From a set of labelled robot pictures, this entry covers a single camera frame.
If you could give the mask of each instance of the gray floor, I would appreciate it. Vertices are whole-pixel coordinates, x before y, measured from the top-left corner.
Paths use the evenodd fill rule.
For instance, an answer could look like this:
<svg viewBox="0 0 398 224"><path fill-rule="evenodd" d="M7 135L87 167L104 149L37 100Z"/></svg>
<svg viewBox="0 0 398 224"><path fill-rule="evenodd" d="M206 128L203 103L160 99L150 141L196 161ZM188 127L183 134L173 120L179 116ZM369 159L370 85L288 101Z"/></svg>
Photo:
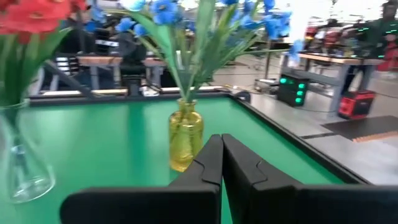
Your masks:
<svg viewBox="0 0 398 224"><path fill-rule="evenodd" d="M214 84L230 84L249 86L254 79L264 78L264 68L257 71L255 64L265 61L252 56L237 59L248 66L223 68L214 77ZM279 59L273 58L269 69L269 78L279 77ZM336 67L327 70L325 75L336 75ZM360 75L353 83L358 84ZM380 93L373 103L369 117L392 115L398 117L398 78L388 80L380 73L375 73L370 90ZM268 117L274 119L298 136L330 133L321 124L342 121L341 118L327 113L330 99L307 93L305 106L301 109L291 108L271 96L253 95L252 105ZM329 136L306 140L331 158L344 164L349 169L361 175L374 184L398 184L398 138L355 143L341 136Z"/></svg>

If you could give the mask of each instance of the green tabletop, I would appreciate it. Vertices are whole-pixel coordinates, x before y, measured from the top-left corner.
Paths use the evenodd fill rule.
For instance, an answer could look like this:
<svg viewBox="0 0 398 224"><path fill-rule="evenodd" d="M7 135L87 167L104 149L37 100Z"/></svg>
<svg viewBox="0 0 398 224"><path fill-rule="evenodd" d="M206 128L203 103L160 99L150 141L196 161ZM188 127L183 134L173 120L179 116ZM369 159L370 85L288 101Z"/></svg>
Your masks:
<svg viewBox="0 0 398 224"><path fill-rule="evenodd" d="M229 133L303 183L342 183L233 100L199 99L196 109L205 122L206 141L212 134ZM167 133L175 100L30 110L42 137L37 152L52 165L57 183L42 198L20 205L5 202L1 194L1 224L59 224L63 199L80 189L165 186L178 176L169 169ZM225 189L222 222L231 223Z"/></svg>

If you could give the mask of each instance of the black table border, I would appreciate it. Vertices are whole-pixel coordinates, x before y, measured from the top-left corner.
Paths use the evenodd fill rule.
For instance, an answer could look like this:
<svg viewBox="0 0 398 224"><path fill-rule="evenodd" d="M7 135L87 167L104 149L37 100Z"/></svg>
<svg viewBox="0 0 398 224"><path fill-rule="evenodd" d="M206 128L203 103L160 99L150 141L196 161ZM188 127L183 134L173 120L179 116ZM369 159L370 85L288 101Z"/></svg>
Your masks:
<svg viewBox="0 0 398 224"><path fill-rule="evenodd" d="M371 184L366 179L362 178L360 175L353 172L351 169L347 168L338 161L328 157L326 154L320 152L318 149L311 146L309 143L305 142L300 137L296 136L294 133L276 123L273 119L261 113L259 110L255 109L250 103L234 96L232 93L225 91L202 91L197 94L197 98L218 98L218 97L228 97L239 106L248 110L257 119L261 120L268 126L271 126L278 134L286 138L294 146L298 147L301 151L310 156L317 163L321 164L329 172L336 175L342 181L347 184ZM180 98L178 91L173 91L171 93L166 93L159 96L102 96L99 98L89 99L83 96L35 96L30 97L31 107L41 107L41 106L66 106L66 105L87 105L87 104L102 104L102 103L126 103L126 102L137 102L137 101L157 101L157 100L176 100Z"/></svg>

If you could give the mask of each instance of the clear glass vase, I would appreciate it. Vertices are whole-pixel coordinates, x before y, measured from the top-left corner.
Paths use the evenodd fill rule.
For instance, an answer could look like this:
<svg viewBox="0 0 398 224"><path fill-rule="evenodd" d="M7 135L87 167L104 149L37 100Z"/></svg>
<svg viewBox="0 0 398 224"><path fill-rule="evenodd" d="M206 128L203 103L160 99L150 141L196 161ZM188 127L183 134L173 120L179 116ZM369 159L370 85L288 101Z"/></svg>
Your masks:
<svg viewBox="0 0 398 224"><path fill-rule="evenodd" d="M0 183L3 184L7 200L12 203L39 198L55 185L50 166L34 151L35 147L39 147L38 142L23 131L22 127L26 124L25 121L21 122L21 114L28 105L28 101L24 101L18 105L0 107Z"/></svg>
<svg viewBox="0 0 398 224"><path fill-rule="evenodd" d="M179 110L169 119L170 166L179 172L187 169L203 146L203 119L195 104L179 99Z"/></svg>

